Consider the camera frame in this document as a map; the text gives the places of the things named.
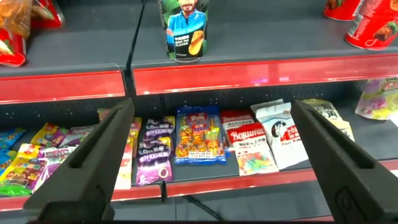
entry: red snack container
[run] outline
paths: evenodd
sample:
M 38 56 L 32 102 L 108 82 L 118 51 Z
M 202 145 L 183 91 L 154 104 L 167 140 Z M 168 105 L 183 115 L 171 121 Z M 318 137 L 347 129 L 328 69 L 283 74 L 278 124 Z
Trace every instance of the red snack container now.
M 0 29 L 0 65 L 18 67 L 25 61 L 24 38 L 6 29 Z
M 366 0 L 345 40 L 359 48 L 384 50 L 398 32 L 398 0 Z
M 328 0 L 323 15 L 339 21 L 352 21 L 364 0 Z

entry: purple candy bag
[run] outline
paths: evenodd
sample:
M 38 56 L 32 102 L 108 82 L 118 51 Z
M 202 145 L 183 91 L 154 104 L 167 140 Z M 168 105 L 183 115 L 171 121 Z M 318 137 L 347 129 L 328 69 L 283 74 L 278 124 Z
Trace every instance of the purple candy bag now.
M 95 129 L 97 125 L 74 127 L 70 129 L 68 134 L 60 146 L 76 146 L 79 145 L 87 135 Z
M 62 162 L 77 148 L 77 146 L 67 147 L 50 147 L 41 149 L 37 159 L 47 162 L 44 170 L 32 184 L 33 192 L 35 192 L 47 180 L 54 171 L 62 164 Z
M 171 148 L 166 144 L 154 141 L 150 147 L 145 147 L 141 142 L 137 152 L 136 185 L 147 185 L 158 180 L 167 182 L 173 180 L 170 153 Z

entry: red shelf edge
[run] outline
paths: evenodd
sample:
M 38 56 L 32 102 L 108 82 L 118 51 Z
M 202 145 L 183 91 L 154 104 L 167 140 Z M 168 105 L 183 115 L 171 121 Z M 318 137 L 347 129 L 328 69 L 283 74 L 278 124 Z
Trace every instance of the red shelf edge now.
M 389 170 L 398 169 L 398 160 L 381 161 Z M 251 187 L 266 187 L 281 184 L 294 184 L 316 180 L 312 169 L 275 172 L 270 174 L 230 177 L 223 179 L 202 180 L 196 182 L 169 183 L 167 196 L 179 197 L 183 195 L 204 194 L 224 190 L 246 189 Z M 160 197 L 158 185 L 132 187 L 128 190 L 115 190 L 112 201 L 138 200 Z M 20 210 L 28 197 L 0 198 L 0 212 Z
M 137 95 L 398 76 L 398 54 L 134 69 Z
M 122 72 L 0 78 L 0 105 L 125 96 Z

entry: red candy bag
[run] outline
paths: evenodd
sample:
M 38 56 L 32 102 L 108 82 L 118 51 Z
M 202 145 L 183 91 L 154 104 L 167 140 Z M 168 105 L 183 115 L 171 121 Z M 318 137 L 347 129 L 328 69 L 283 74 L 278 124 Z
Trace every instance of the red candy bag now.
M 25 61 L 24 38 L 6 29 L 0 29 L 0 65 L 18 67 Z
M 31 26 L 35 28 L 59 28 L 65 18 L 58 4 L 52 0 L 33 0 Z

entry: colorful candy package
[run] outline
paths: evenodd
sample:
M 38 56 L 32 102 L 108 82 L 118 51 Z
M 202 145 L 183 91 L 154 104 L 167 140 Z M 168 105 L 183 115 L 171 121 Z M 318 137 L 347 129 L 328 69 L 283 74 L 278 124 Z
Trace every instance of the colorful candy package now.
M 124 190 L 131 188 L 132 158 L 135 158 L 137 154 L 137 137 L 141 128 L 141 123 L 141 118 L 134 118 L 134 121 L 131 124 L 114 189 Z
M 176 164 L 226 164 L 217 106 L 177 109 Z
M 169 159 L 173 155 L 171 134 L 174 127 L 174 116 L 147 120 L 137 150 L 137 186 L 173 180 Z
M 172 155 L 171 141 L 162 138 L 140 142 L 137 152 L 136 185 L 142 186 L 158 180 L 169 182 L 173 180 L 170 156 Z
M 228 136 L 228 130 L 245 124 L 252 124 L 254 123 L 254 118 L 250 110 L 224 110 L 221 111 L 221 123 L 223 124 L 223 131 L 226 133 L 229 151 L 234 151 L 232 142 Z
M 34 193 L 47 180 L 77 146 L 50 147 L 41 149 L 37 159 L 45 162 L 45 167 L 36 181 L 33 182 Z
M 369 119 L 387 120 L 398 111 L 398 78 L 369 80 L 355 113 Z
M 228 136 L 238 160 L 239 175 L 279 171 L 267 144 L 266 131 L 261 123 L 245 124 L 229 129 Z
M 0 195 L 28 196 L 46 161 L 37 159 L 41 146 L 22 144 L 16 158 L 0 176 Z
M 79 145 L 87 135 L 92 132 L 96 124 L 90 126 L 70 128 L 70 133 L 65 136 L 60 146 L 76 146 Z
M 0 148 L 0 175 L 7 169 L 17 156 L 17 151 Z
M 0 148 L 9 149 L 25 133 L 23 128 L 11 128 L 0 131 Z
M 32 27 L 59 28 L 64 22 L 65 18 L 56 1 L 32 0 Z
M 45 147 L 58 147 L 67 134 L 69 134 L 69 129 L 61 128 L 52 123 L 45 123 L 30 143 Z

